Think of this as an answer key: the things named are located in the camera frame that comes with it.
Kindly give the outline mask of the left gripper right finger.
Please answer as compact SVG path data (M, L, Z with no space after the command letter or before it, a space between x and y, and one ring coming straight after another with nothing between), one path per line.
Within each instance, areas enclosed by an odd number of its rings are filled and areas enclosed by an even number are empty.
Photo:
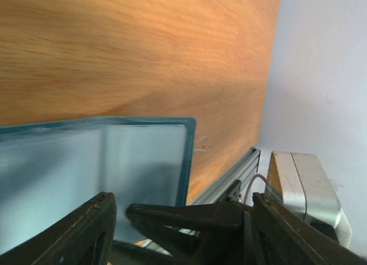
M257 264L366 264L266 194L253 194L251 227Z

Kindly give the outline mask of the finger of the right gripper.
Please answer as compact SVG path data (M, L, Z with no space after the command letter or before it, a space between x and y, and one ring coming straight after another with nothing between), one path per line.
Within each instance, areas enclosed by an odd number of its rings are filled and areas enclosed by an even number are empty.
M245 216L238 202L163 206L131 204L126 217L173 259L245 259Z

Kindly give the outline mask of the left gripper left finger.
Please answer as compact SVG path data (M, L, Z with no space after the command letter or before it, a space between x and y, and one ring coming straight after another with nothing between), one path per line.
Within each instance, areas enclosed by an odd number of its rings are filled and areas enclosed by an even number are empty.
M101 192L1 255L1 264L107 264L116 226L113 193Z

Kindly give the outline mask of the teal leather card holder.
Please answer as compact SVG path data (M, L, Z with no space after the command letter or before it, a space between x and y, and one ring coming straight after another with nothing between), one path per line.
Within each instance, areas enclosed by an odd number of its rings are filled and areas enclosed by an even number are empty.
M1 252L100 192L114 194L115 240L143 236L132 203L186 204L196 120L102 116L1 128Z

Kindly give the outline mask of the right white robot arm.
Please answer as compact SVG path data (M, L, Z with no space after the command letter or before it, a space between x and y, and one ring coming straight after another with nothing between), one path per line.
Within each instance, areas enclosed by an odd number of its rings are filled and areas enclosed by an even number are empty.
M252 206L228 194L206 205L132 204L132 226L165 252L131 244L129 264L364 264L337 232L340 201L319 159L274 151L267 188Z

